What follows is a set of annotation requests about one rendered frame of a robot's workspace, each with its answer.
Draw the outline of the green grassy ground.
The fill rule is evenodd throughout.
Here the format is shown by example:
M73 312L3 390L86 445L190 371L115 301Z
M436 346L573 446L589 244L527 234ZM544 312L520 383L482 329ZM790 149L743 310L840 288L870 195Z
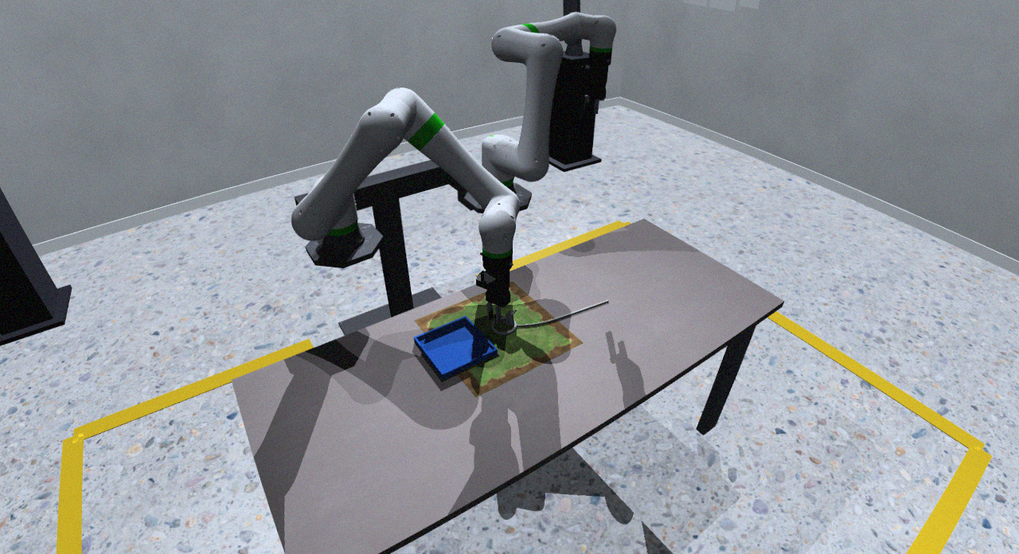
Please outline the green grassy ground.
M517 326L509 335L499 335L491 328L498 304L494 308L494 317L487 321L486 292L455 304L449 304L444 310L418 318L417 325L425 333L445 323L455 321L462 316L468 316L474 326L481 330L489 342L498 348L498 355L491 356L473 365L472 368L455 373L463 383L474 394L474 397L502 386L502 384L523 375L528 370L537 368L547 361L556 358L570 349L583 344L564 323L552 321L535 326ZM514 312L514 310L517 310ZM538 304L523 289L509 282L509 304L500 308L500 316L513 314L517 325L538 323L554 319L545 308Z

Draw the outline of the blue tray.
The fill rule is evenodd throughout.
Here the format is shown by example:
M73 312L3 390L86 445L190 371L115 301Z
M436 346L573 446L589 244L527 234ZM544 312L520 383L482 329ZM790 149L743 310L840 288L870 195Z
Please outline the blue tray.
M468 316L418 335L414 337L414 342L443 379L498 355L498 348L489 342Z

